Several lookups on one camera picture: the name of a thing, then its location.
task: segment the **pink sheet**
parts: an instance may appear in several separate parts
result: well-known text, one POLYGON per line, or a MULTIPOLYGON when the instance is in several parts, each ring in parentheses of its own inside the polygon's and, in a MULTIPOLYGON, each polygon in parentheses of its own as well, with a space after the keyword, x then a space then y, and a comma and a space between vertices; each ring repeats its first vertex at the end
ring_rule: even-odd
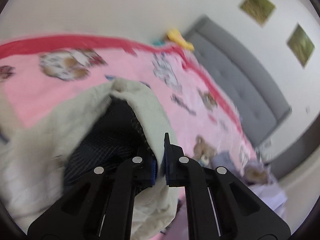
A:
POLYGON ((122 77, 149 86, 163 105, 178 143, 193 156, 201 135, 217 152, 228 150, 241 168, 255 152, 231 100, 195 58, 175 44, 161 48, 94 36, 52 36, 0 46, 4 91, 26 127, 62 101, 122 77))

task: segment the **black fabric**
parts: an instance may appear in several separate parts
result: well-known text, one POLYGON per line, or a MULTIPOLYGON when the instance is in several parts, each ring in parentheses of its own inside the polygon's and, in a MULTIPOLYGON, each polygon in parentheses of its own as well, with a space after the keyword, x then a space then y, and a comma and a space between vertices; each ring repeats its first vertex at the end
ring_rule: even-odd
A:
POLYGON ((70 156, 64 172, 64 191, 97 166, 114 172, 124 160, 135 157, 142 146, 155 158, 131 107, 126 101, 112 98, 105 114, 70 156))

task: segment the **diamond-shaped picture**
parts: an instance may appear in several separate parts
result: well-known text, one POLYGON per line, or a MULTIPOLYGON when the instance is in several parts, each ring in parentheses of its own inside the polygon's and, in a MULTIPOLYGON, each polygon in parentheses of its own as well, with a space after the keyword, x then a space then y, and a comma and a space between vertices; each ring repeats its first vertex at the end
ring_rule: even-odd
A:
POLYGON ((297 26, 287 44, 305 68, 315 46, 300 25, 297 26))
POLYGON ((276 6, 269 0, 245 0, 240 8, 258 24, 263 25, 276 6))

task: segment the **gray headboard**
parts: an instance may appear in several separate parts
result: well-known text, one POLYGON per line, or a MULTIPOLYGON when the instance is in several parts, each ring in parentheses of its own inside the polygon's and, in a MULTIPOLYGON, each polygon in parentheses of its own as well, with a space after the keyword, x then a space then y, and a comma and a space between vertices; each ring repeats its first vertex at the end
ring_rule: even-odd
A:
POLYGON ((291 113, 272 77, 245 46, 208 17, 185 38, 193 43, 199 63, 233 100, 244 133, 258 146, 291 113))

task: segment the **round metal pin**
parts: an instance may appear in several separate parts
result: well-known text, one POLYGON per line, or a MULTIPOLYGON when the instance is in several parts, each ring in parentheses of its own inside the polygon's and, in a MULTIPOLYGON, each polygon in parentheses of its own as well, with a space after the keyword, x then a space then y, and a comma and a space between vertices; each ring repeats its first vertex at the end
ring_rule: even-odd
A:
POLYGON ((94 168, 93 171, 94 171, 95 174, 101 174, 101 173, 104 172, 104 168, 99 166, 99 167, 94 168))
POLYGON ((187 163, 187 162, 189 162, 189 159, 188 159, 188 157, 180 157, 179 158, 179 162, 181 162, 181 163, 187 163))
POLYGON ((227 169, 225 167, 218 167, 217 168, 217 172, 219 174, 226 174, 227 173, 227 169))
POLYGON ((134 163, 141 163, 141 162, 142 162, 142 158, 139 157, 139 156, 136 156, 136 157, 132 158, 132 161, 133 161, 134 163))

